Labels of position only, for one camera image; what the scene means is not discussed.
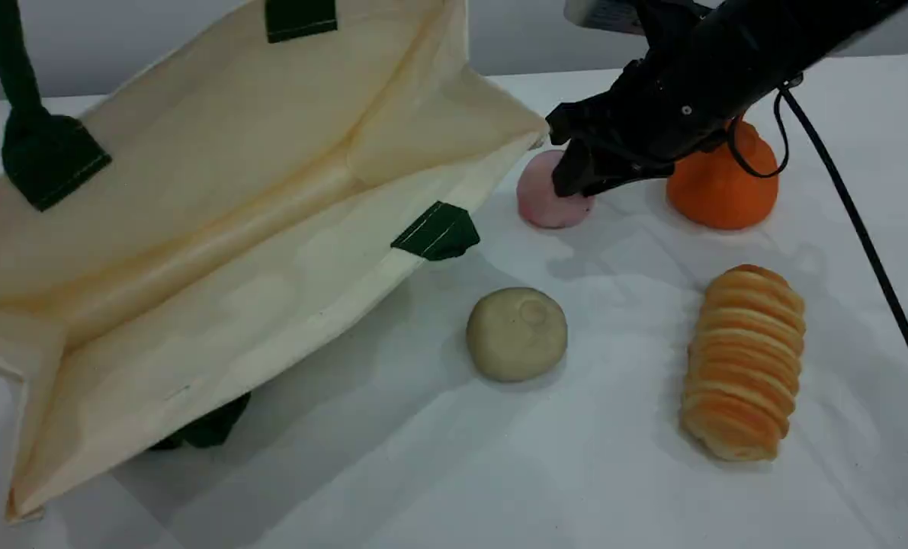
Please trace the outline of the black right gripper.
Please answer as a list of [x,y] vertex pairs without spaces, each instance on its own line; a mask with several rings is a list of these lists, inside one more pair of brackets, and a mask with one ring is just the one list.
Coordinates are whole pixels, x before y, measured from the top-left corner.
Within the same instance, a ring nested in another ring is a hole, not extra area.
[[666,178],[688,154],[721,146],[733,118],[729,67],[709,56],[649,55],[625,66],[609,90],[557,105],[545,116],[549,140],[569,143],[551,174],[556,197]]

